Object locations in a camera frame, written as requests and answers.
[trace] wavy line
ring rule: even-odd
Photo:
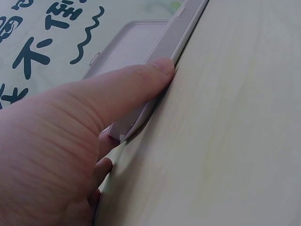
[[[85,28],[87,38],[82,43],[77,45],[77,48],[79,50],[79,56],[76,59],[70,61],[71,65],[77,64],[83,58],[84,46],[89,44],[89,42],[92,40],[91,31],[99,26],[100,23],[99,23],[98,18],[100,18],[104,14],[104,8],[102,6],[100,6],[99,9],[100,9],[100,13],[95,15],[94,17],[92,17],[92,19],[95,21],[95,24],[93,26]]]

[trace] hand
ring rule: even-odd
[[[100,132],[171,81],[160,59],[64,84],[0,111],[0,221],[92,225],[118,142]]]

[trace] light wooden surface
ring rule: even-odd
[[[96,225],[301,225],[300,9],[210,0]]]

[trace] fingernail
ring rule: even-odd
[[[174,73],[174,62],[169,58],[159,58],[151,64],[160,69],[164,75]]]

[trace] chinese character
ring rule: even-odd
[[[14,88],[14,91],[13,91],[13,95],[9,96],[9,95],[2,95],[3,92],[4,92],[4,89],[5,89],[5,84],[3,83],[1,85],[1,88],[0,88],[0,97],[1,97],[1,100],[3,101],[7,101],[9,102],[10,104],[18,101],[18,100],[21,100],[23,99],[27,94],[28,94],[28,88],[25,88],[22,90],[22,92],[20,92],[20,94],[18,95],[18,88],[15,87]]]
[[[32,75],[32,60],[37,61],[43,65],[48,65],[50,63],[50,58],[48,56],[31,51],[30,46],[33,41],[34,38],[30,37],[13,63],[13,69],[16,69],[21,61],[24,61],[24,75],[27,80],[29,80]],[[41,41],[37,44],[37,48],[49,46],[52,41],[52,39]]]
[[[2,86],[1,86],[1,88],[0,88],[0,96],[2,96],[2,94],[3,94],[3,92],[4,92],[4,89],[5,89],[5,84],[3,83],[2,84]]]
[[[0,43],[9,37],[22,21],[23,18],[19,16],[13,16],[8,21],[6,21],[6,16],[0,17]]]
[[[46,13],[47,14],[52,13],[55,16],[63,13],[62,16],[64,18],[70,16],[70,20],[76,20],[83,11],[81,8],[79,8],[77,10],[74,10],[74,8],[72,8],[72,7],[67,8],[68,5],[72,5],[74,3],[73,1],[63,0],[62,3],[63,4],[60,4],[59,8],[58,8],[59,2],[53,3],[52,6],[50,6],[50,8],[47,10]],[[54,19],[52,19],[51,15],[48,15],[45,19],[45,29],[49,30],[52,26],[67,29],[67,28],[69,28],[70,25],[66,22],[54,20]]]
[[[27,8],[27,7],[29,7],[29,6],[31,6],[33,4],[33,0],[28,0],[27,3],[24,3],[24,2],[26,2],[26,0],[19,0],[19,1],[17,1],[17,3],[11,9],[19,10],[20,7],[21,8]]]

